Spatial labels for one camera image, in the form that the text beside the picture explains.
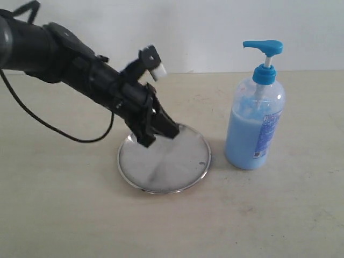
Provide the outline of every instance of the metal lid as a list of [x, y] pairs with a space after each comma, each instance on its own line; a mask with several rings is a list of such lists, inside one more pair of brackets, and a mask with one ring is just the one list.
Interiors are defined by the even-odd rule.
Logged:
[[211, 162], [204, 137], [187, 125], [171, 140], [157, 135], [149, 147], [129, 135], [118, 151], [118, 169], [132, 186], [152, 194], [183, 191], [201, 180]]

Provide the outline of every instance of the hand soap bottle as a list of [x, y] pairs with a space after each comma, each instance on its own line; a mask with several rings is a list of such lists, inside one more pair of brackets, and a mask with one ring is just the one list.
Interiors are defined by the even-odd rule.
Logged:
[[243, 46], [258, 48], [266, 60], [236, 89], [225, 155], [232, 165], [252, 170], [264, 165], [285, 104], [284, 89], [275, 80], [277, 72], [271, 65], [272, 57], [282, 53], [283, 44], [277, 40], [245, 41]]

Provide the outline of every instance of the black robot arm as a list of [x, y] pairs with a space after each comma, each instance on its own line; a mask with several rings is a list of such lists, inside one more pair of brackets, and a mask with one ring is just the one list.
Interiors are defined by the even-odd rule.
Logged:
[[[154, 46], [117, 72], [108, 58], [95, 53], [56, 23], [33, 25], [39, 3], [14, 12], [0, 10], [0, 69], [20, 70], [47, 83], [63, 82], [122, 117], [138, 143], [149, 147], [156, 134], [174, 138], [179, 126], [164, 111], [149, 83], [138, 82], [148, 70], [156, 81], [166, 71]], [[15, 17], [31, 10], [28, 22]]]

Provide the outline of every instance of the table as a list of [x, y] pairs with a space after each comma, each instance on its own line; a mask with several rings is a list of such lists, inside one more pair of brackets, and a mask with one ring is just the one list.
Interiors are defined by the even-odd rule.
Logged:
[[[0, 83], [0, 257], [342, 257], [344, 73], [280, 72], [287, 103], [264, 167], [241, 171], [223, 149], [232, 97], [251, 73], [172, 74], [158, 97], [213, 152], [207, 176], [172, 195], [133, 189], [117, 150], [119, 118], [83, 145], [28, 117]], [[9, 80], [49, 123], [80, 138], [108, 126], [107, 110], [64, 84]]]

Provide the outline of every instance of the blue label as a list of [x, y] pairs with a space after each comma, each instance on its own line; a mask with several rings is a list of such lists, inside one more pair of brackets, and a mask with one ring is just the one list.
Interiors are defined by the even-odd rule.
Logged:
[[258, 136], [258, 143], [254, 152], [255, 159], [266, 155], [271, 141], [274, 137], [276, 126], [278, 124], [278, 120], [280, 119], [281, 113], [282, 112], [280, 111], [275, 114], [268, 114], [264, 116], [263, 124]]

